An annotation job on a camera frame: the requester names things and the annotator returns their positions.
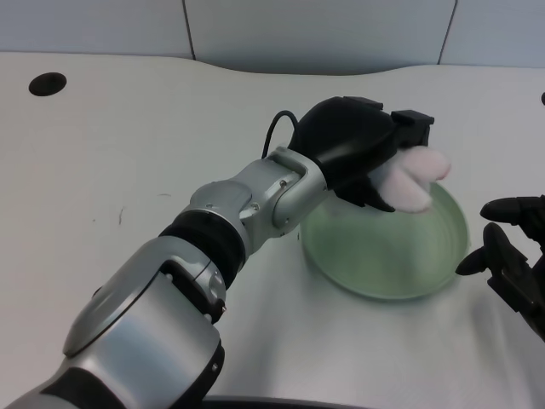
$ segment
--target transparent bowl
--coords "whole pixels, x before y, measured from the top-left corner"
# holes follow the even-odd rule
[[[410,215],[360,209],[334,195],[301,224],[301,242],[318,268],[338,285],[388,300],[421,297],[456,276],[469,247],[458,203],[438,184],[433,207]]]

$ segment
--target pink sponge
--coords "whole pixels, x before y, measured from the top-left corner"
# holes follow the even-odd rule
[[[395,210],[420,213],[432,204],[431,182],[444,179],[450,171],[449,160],[429,147],[398,151],[380,168],[370,173],[371,183],[382,199]]]

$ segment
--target robotic arm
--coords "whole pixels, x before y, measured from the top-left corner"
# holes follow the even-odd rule
[[[328,191],[393,211],[367,174],[401,147],[427,145],[432,123],[413,111],[389,115],[364,98],[318,104],[288,148],[199,188],[94,294],[72,324],[59,370],[9,408],[199,405],[224,359],[213,324],[248,257],[293,230]]]

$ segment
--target black hole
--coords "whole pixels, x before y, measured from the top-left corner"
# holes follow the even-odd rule
[[[28,90],[35,96],[50,96],[66,86],[66,77],[58,72],[47,72],[34,78]]]

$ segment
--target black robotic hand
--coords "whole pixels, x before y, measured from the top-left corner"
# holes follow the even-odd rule
[[[545,196],[494,200],[480,215],[492,222],[520,226],[525,235],[545,250]],[[492,272],[488,284],[545,341],[545,256],[531,268],[527,258],[508,240],[495,223],[483,232],[484,245],[467,256],[456,273]]]
[[[380,102],[362,97],[337,96],[320,102],[296,124],[289,149],[316,163],[324,174],[328,189],[334,190],[340,199],[354,205],[370,205],[392,212],[398,207],[388,203],[387,199],[390,198],[381,197],[376,181],[370,179],[370,172],[401,150],[427,147],[431,124],[432,117],[416,111],[388,114],[382,111]],[[420,158],[425,160],[425,156],[427,153],[420,155]],[[416,175],[416,179],[422,181],[420,184],[427,189],[425,185],[441,176],[423,180]],[[411,196],[412,181],[405,179],[401,176],[397,180],[398,186],[390,189],[395,192],[396,198],[400,196],[398,193],[408,192],[408,195],[401,194],[402,201]],[[413,194],[416,200],[419,199],[417,194]],[[421,196],[427,196],[427,193],[421,192]],[[426,204],[417,205],[415,211],[426,207]]]

